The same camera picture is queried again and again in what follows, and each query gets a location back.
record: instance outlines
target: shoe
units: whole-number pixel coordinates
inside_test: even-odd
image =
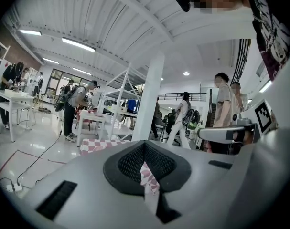
[[[75,143],[75,142],[76,142],[76,140],[74,140],[73,138],[71,138],[71,137],[68,136],[68,135],[65,137],[65,140],[66,140],[66,141],[69,141],[69,142],[71,142],[71,143]]]
[[[78,135],[76,135],[76,134],[74,134],[74,133],[71,132],[71,133],[69,134],[69,136],[70,136],[70,137],[77,137]]]

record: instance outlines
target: brick wall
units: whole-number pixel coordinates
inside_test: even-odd
[[[41,64],[19,45],[8,29],[0,24],[0,42],[10,49],[5,57],[11,63],[23,62],[24,67],[32,67],[39,71]]]

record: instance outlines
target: light fixture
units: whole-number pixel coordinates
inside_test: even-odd
[[[82,73],[84,73],[84,74],[92,75],[91,73],[88,73],[88,72],[85,72],[85,71],[82,71],[82,70],[76,69],[76,68],[74,68],[74,67],[73,67],[72,69],[75,70],[75,71],[82,72]]]
[[[42,35],[42,33],[40,31],[20,30],[20,32],[24,33],[24,34],[30,34],[30,35],[36,35],[36,36]]]
[[[270,86],[271,86],[272,82],[269,80],[262,89],[260,89],[260,93],[263,93],[264,91],[266,91]]]
[[[46,58],[43,58],[45,61],[49,61],[51,63],[56,63],[56,64],[59,64],[57,61],[53,61],[53,60],[50,60],[50,59],[46,59]]]
[[[65,37],[62,37],[62,41],[63,41],[63,42],[66,42],[66,43],[68,43],[68,44],[71,44],[71,45],[77,46],[77,47],[79,47],[79,48],[83,48],[83,49],[85,49],[85,50],[89,50],[90,52],[95,52],[95,48],[91,48],[91,47],[86,46],[86,45],[84,45],[84,44],[82,44],[82,43],[79,43],[79,42],[76,42],[76,41],[73,41],[73,40],[67,39],[67,38],[65,38]]]

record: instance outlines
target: balcony railing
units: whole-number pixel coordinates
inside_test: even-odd
[[[182,93],[159,94],[160,100],[182,100]],[[189,93],[189,101],[206,102],[206,93]]]
[[[239,40],[238,58],[237,58],[236,68],[234,71],[234,76],[233,76],[231,84],[234,82],[239,82],[239,80],[240,80],[243,69],[244,69],[245,64],[247,62],[247,56],[248,56],[250,43],[251,43],[251,39],[240,39]]]

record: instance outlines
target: power strip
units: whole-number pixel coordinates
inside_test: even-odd
[[[17,185],[17,183],[14,183],[14,190],[11,184],[7,185],[7,191],[10,193],[22,191],[21,183],[19,186]]]

